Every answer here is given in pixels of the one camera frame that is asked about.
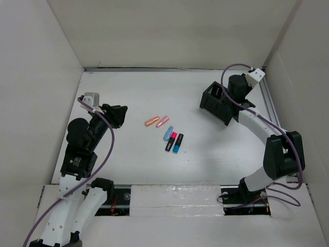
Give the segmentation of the pink cap black highlighter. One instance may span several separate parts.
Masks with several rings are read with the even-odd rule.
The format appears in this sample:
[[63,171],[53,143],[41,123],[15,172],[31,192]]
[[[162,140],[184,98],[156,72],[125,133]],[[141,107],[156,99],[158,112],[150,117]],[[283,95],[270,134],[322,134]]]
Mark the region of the pink cap black highlighter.
[[177,137],[177,133],[176,132],[172,132],[168,142],[167,142],[167,145],[166,145],[166,148],[165,148],[165,151],[169,152],[175,142],[175,139]]

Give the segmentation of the blue cap black highlighter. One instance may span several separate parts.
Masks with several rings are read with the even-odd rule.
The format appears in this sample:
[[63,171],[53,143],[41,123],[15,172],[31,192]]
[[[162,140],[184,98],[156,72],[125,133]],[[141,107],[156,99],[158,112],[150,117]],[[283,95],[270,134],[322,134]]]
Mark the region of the blue cap black highlighter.
[[175,142],[175,145],[173,147],[173,153],[178,153],[179,149],[180,149],[180,145],[182,143],[182,140],[183,140],[183,137],[184,135],[179,133],[178,137],[177,137],[177,140]]

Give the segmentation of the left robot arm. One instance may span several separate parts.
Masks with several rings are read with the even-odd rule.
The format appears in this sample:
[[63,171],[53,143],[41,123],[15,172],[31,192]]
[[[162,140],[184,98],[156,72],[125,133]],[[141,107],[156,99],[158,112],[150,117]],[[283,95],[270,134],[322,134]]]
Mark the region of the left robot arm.
[[114,183],[98,178],[95,149],[107,130],[120,128],[128,108],[82,104],[92,116],[72,120],[67,127],[67,147],[60,170],[57,200],[33,225],[24,246],[82,246],[82,236],[102,204],[114,199]]

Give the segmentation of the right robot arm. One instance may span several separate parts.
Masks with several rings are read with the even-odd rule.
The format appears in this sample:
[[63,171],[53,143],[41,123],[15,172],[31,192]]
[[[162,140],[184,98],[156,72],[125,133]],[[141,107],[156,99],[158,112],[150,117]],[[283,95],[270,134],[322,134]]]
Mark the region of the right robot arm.
[[225,96],[233,109],[233,119],[248,128],[265,146],[262,166],[239,182],[237,196],[242,202],[254,202],[264,188],[278,185],[278,179],[296,174],[299,189],[305,169],[301,134],[288,132],[259,114],[246,96],[258,82],[250,74],[233,75],[228,79]]

